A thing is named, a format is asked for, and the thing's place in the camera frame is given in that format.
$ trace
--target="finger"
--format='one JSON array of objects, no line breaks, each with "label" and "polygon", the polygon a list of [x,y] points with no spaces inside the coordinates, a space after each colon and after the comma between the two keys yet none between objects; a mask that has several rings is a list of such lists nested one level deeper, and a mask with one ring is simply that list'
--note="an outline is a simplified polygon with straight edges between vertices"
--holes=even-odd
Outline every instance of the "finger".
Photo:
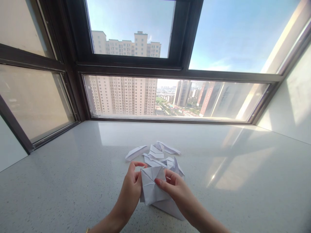
[{"label": "finger", "polygon": [[139,162],[139,161],[132,161],[130,163],[130,166],[129,166],[129,172],[134,172],[135,171],[135,167],[145,167],[147,166],[146,163],[143,163],[143,162]]},{"label": "finger", "polygon": [[160,187],[160,189],[164,190],[171,196],[173,195],[175,188],[176,188],[174,185],[171,185],[160,179],[155,179],[155,183]]},{"label": "finger", "polygon": [[140,171],[139,172],[135,172],[135,181],[137,181],[137,178],[138,178],[139,174],[140,174]]},{"label": "finger", "polygon": [[175,185],[175,182],[173,182],[170,178],[166,177],[166,182],[171,184],[171,185]]},{"label": "finger", "polygon": [[138,177],[137,177],[135,185],[137,185],[139,187],[142,187],[142,185],[143,185],[141,172],[139,172],[139,174],[138,174]]},{"label": "finger", "polygon": [[175,173],[169,169],[164,169],[164,174],[165,174],[165,177],[168,177],[171,179],[170,184],[175,185],[176,180],[182,179],[177,173]]}]

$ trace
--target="black window frame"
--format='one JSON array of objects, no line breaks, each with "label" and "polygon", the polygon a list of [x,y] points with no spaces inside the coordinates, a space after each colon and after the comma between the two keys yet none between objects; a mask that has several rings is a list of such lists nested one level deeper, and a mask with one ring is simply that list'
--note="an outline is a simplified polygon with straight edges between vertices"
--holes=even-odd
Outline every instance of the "black window frame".
[{"label": "black window frame", "polygon": [[[89,53],[89,51],[88,56],[81,57],[81,55],[83,55],[81,54],[81,46],[92,46],[91,41],[88,43],[86,39],[89,37],[89,40],[91,40],[91,32],[89,30],[85,0],[29,1],[33,6],[37,7],[37,10],[35,11],[36,17],[42,17],[44,25],[41,26],[43,27],[43,30],[47,30],[49,33],[49,41],[54,48],[54,54],[57,57],[57,60],[0,44],[0,64],[60,73],[63,77],[63,82],[68,93],[68,98],[72,104],[76,122],[32,144],[4,102],[3,98],[0,97],[0,114],[27,153],[31,153],[33,150],[53,140],[54,138],[58,137],[62,133],[85,120],[255,125],[281,83],[291,72],[292,68],[302,56],[307,46],[311,43],[310,19],[306,25],[303,25],[303,31],[300,33],[294,45],[288,52],[286,60],[284,60],[282,66],[280,67],[279,74],[189,70],[189,63],[194,46],[197,27],[200,20],[203,0],[177,0],[177,3],[180,3],[180,6],[187,5],[187,7],[183,8],[184,11],[187,11],[187,17],[184,19],[184,21],[181,23],[176,23],[175,19],[178,17],[175,17],[174,15],[174,23],[176,23],[175,28],[181,28],[184,30],[182,37],[182,47],[180,56],[178,56],[178,61],[175,60],[173,63],[165,63],[158,61],[168,61],[168,59],[161,60],[160,58],[148,57],[107,56]],[[81,12],[84,12],[84,18],[81,17],[81,19],[78,20],[80,23],[79,26],[82,27],[83,30],[87,29],[88,32],[85,35],[85,38],[82,38],[79,41],[79,38],[77,38],[77,34],[75,32],[76,26],[71,22],[73,19],[75,19],[73,15],[77,17]],[[162,120],[125,117],[96,118],[91,115],[89,99],[87,96],[88,93],[84,83],[84,75],[266,83],[269,84],[269,87],[267,88],[248,122],[175,119]]]},{"label": "black window frame", "polygon": [[102,66],[137,67],[137,65],[155,69],[182,69],[186,55],[187,43],[191,36],[191,19],[197,14],[197,2],[203,0],[177,0],[173,14],[172,31],[168,58],[138,57],[124,55],[95,54],[92,44],[91,27],[86,0],[65,0],[70,30],[76,46],[77,62],[79,64],[98,63]]},{"label": "black window frame", "polygon": [[34,14],[32,16],[38,20],[39,28],[42,34],[44,34],[44,42],[51,45],[55,59],[40,56],[0,43],[0,64],[60,74],[63,81],[63,87],[66,91],[75,118],[74,122],[32,143],[17,119],[14,117],[13,113],[10,111],[4,99],[0,96],[0,115],[26,153],[30,154],[35,149],[45,145],[49,141],[84,121],[85,110],[84,106],[80,103],[80,85],[77,85],[75,73],[71,68],[70,60],[68,58],[68,53],[65,52],[68,48],[68,44],[66,44],[67,42],[60,37],[61,31],[64,32],[64,29],[56,24],[55,18],[50,18],[50,14],[47,10],[49,8],[49,2],[29,0],[28,3],[31,5]]}]

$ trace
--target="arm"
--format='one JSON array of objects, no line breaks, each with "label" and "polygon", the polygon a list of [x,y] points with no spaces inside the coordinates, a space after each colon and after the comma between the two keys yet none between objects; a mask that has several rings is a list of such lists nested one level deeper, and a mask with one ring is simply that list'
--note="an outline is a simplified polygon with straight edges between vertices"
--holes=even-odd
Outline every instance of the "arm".
[{"label": "arm", "polygon": [[138,161],[132,161],[130,163],[114,208],[89,233],[118,233],[127,224],[138,204],[142,190],[141,172],[135,172],[136,166],[146,168],[147,164]]},{"label": "arm", "polygon": [[229,233],[196,199],[184,180],[171,170],[165,169],[166,182],[155,179],[155,183],[176,202],[180,212],[199,232]]}]

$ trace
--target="building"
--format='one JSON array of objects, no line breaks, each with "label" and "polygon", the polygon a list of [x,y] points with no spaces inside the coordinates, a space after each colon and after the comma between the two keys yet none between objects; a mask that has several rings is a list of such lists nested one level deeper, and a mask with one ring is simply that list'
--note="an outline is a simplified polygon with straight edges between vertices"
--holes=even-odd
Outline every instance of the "building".
[{"label": "building", "polygon": [[261,88],[257,83],[209,82],[200,117],[244,119],[264,93]]},{"label": "building", "polygon": [[206,91],[207,91],[207,88],[209,86],[209,83],[210,82],[204,82],[202,84],[202,88],[201,88],[201,91],[200,91],[200,94],[199,94],[199,97],[198,97],[198,102],[197,102],[197,106],[198,107],[202,107],[202,105],[203,105],[203,102],[204,102],[204,99],[205,99],[205,95],[206,95]]},{"label": "building", "polygon": [[138,31],[131,40],[109,39],[103,31],[92,31],[93,48],[96,54],[110,54],[136,57],[160,57],[160,42],[147,43],[148,34]]},{"label": "building", "polygon": [[180,80],[177,83],[173,104],[185,107],[191,90],[192,82],[190,80]]},{"label": "building", "polygon": [[193,103],[193,104],[197,104],[197,101],[198,101],[198,98],[197,98],[197,97],[191,97],[191,96],[190,96],[190,97],[188,98],[188,103],[189,103],[189,104],[192,104],[192,103]]},{"label": "building", "polygon": [[88,76],[94,115],[154,115],[157,79]]},{"label": "building", "polygon": [[192,91],[192,95],[191,95],[191,97],[199,97],[199,95],[200,95],[200,92],[201,92],[201,89],[194,89],[193,91]]}]

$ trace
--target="white wall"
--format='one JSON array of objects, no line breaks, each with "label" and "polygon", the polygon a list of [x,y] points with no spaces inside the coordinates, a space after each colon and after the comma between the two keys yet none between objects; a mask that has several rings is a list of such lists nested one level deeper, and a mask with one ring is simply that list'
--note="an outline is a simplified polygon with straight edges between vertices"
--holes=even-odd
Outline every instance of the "white wall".
[{"label": "white wall", "polygon": [[0,172],[27,156],[2,117],[0,117],[0,151]]},{"label": "white wall", "polygon": [[257,125],[311,144],[311,44]]}]

